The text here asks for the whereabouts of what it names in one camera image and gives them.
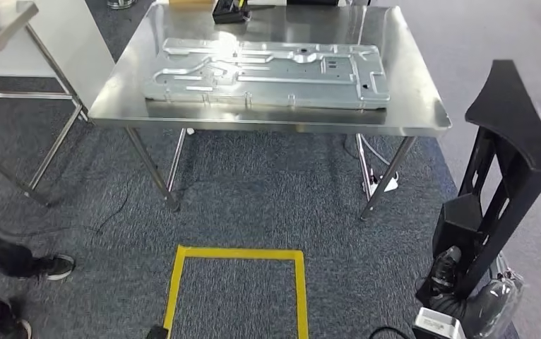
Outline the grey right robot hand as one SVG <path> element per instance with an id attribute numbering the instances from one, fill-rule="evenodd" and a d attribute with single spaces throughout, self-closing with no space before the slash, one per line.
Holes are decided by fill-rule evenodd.
<path id="1" fill-rule="evenodd" d="M 477 294 L 460 299 L 454 295 L 460 260 L 461 250 L 456 246 L 435 258 L 427 277 L 429 308 L 459 320 L 467 338 L 499 338 L 521 303 L 524 279 L 499 254 L 489 268 L 490 281 Z"/>

